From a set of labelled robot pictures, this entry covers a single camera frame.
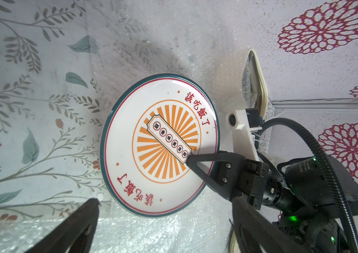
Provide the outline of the pink plate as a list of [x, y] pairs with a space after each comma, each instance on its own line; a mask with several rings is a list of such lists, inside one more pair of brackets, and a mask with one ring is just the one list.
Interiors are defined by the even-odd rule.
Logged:
[[113, 105], [101, 135], [101, 171], [124, 209], [159, 218], [183, 210], [205, 188], [187, 158], [219, 148], [220, 125], [207, 93], [184, 76], [156, 74]]

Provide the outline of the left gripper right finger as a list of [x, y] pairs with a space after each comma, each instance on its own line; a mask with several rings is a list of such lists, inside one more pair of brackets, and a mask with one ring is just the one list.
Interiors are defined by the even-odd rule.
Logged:
[[271, 224], [259, 210], [264, 202], [246, 197], [231, 200], [233, 231], [242, 253], [309, 253]]

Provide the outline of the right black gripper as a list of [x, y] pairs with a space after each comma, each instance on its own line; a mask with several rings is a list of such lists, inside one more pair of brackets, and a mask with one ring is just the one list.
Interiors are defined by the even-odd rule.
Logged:
[[[199, 166], [202, 162], [211, 162], [215, 170], [206, 174]], [[186, 164], [224, 199], [240, 197], [256, 210], [262, 206], [288, 210], [288, 190], [264, 162], [220, 151], [189, 156]]]

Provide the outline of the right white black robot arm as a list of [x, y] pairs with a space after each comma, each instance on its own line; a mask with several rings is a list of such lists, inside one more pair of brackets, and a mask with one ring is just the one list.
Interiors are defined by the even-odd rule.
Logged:
[[274, 164], [229, 152], [190, 156], [187, 166], [233, 204], [233, 253], [357, 253], [358, 236], [342, 229], [358, 216], [358, 184], [329, 159], [342, 188], [326, 183], [316, 157]]

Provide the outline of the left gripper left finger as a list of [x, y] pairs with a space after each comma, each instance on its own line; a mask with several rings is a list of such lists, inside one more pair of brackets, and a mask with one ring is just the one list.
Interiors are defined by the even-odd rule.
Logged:
[[28, 253], [88, 253], [99, 218], [100, 202], [88, 199], [45, 238], [27, 250]]

